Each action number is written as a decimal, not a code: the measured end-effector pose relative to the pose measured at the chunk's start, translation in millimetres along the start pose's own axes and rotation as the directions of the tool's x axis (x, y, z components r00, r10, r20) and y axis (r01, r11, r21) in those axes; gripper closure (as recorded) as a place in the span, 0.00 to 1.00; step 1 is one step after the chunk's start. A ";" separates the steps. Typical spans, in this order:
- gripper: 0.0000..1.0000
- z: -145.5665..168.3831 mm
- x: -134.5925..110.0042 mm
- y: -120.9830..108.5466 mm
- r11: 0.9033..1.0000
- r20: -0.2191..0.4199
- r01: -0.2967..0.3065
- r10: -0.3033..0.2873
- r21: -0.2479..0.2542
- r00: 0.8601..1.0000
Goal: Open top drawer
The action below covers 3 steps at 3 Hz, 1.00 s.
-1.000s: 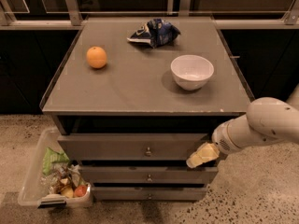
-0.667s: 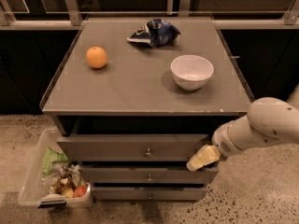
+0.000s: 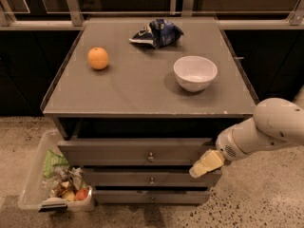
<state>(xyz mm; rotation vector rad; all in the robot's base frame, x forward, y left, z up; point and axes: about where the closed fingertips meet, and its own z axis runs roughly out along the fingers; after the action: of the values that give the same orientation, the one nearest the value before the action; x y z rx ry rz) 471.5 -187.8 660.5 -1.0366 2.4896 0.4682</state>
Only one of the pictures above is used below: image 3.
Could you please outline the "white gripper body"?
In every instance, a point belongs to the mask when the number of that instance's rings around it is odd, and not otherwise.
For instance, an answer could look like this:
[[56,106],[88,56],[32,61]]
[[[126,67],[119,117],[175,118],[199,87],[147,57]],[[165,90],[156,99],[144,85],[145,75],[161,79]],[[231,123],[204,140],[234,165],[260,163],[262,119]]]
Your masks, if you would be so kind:
[[239,124],[223,130],[217,137],[216,148],[230,161],[238,161],[249,156],[249,131]]

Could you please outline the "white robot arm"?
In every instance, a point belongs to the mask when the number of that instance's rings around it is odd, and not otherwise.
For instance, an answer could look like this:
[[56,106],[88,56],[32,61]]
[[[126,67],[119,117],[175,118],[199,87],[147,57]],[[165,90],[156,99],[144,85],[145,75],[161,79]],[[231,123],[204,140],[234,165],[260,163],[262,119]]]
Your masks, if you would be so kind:
[[304,145],[304,109],[281,98],[258,103],[251,118],[223,130],[216,139],[216,150],[207,150],[190,168],[199,178],[224,165],[261,151]]

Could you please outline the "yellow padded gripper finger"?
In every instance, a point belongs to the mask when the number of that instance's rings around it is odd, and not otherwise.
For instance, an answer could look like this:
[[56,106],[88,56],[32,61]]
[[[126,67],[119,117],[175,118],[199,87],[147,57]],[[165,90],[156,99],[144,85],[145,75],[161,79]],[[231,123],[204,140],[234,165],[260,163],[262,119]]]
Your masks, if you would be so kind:
[[206,151],[190,168],[189,174],[193,178],[199,178],[208,172],[216,170],[224,165],[225,159],[217,150]]

